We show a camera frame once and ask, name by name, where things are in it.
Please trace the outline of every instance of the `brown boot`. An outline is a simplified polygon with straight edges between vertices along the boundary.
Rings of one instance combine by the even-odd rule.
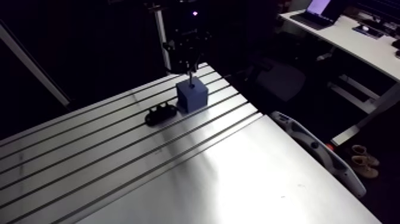
[[[351,147],[351,153],[353,155],[364,155],[368,158],[368,165],[370,166],[379,166],[379,160],[369,153],[367,153],[367,148],[362,145],[353,145]]]
[[[368,179],[377,178],[378,170],[368,166],[368,158],[364,155],[355,155],[351,157],[351,167],[360,176]]]

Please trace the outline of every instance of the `metal frame pole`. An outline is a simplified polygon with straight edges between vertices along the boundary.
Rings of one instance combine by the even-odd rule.
[[[9,31],[0,23],[0,39],[10,48],[10,50],[17,56],[17,58],[29,69],[29,71],[50,91],[50,93],[63,105],[68,106],[70,100],[57,87],[52,80],[50,80],[43,71],[36,65],[36,63],[23,51],[21,46],[13,39]]]
[[[154,12],[155,22],[157,24],[158,37],[160,39],[162,57],[164,58],[164,65],[167,69],[171,70],[170,55],[167,50],[163,48],[163,43],[167,41],[167,36],[165,35],[163,13],[161,10]]]

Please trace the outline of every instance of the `blue cube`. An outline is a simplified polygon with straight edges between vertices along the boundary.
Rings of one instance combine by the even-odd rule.
[[[189,86],[189,80],[176,84],[178,106],[186,113],[191,113],[207,105],[208,88],[197,77],[192,79],[193,86]]]

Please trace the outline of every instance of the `gray chair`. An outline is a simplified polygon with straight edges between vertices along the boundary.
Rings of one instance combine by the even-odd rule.
[[[246,45],[250,67],[246,79],[286,102],[302,89],[305,75],[288,64],[265,56],[275,31],[277,6],[277,0],[247,1]]]

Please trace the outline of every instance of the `white desk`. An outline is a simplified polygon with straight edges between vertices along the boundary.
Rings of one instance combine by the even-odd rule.
[[[392,42],[395,40],[394,38],[383,36],[379,39],[373,39],[353,31],[352,28],[358,26],[358,23],[344,15],[341,16],[334,25],[322,30],[315,30],[290,18],[290,16],[302,12],[303,10],[294,11],[281,14],[280,16],[283,19],[299,26],[308,33],[315,35],[331,43],[333,46],[338,47],[357,57],[375,69],[378,69],[383,74],[391,77],[393,80],[400,82],[400,59],[395,57],[395,52],[397,49],[391,46]],[[378,96],[365,86],[345,75],[341,76],[340,78],[368,95],[370,99],[362,102],[347,91],[331,83],[330,86],[332,90],[368,114],[368,116],[358,124],[350,127],[346,131],[334,137],[332,142],[335,145],[340,145],[350,137],[354,136],[359,129],[365,126],[371,119],[373,119],[379,113],[387,110],[400,100],[400,85],[398,83],[382,96]]]
[[[208,106],[156,127],[167,76],[0,141],[0,223],[379,223],[218,73]]]

